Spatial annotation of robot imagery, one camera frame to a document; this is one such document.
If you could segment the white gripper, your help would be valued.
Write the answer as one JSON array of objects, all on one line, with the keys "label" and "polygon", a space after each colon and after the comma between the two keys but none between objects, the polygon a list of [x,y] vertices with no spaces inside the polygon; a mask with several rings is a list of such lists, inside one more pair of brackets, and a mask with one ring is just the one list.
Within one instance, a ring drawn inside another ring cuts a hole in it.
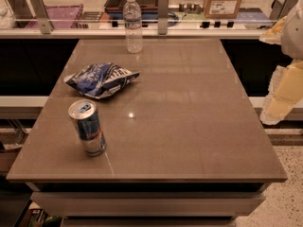
[{"label": "white gripper", "polygon": [[[282,52],[295,60],[303,60],[303,0],[279,19],[259,40],[266,44],[281,44]],[[259,116],[265,125],[275,125],[283,120],[303,98],[303,61],[274,71]]]}]

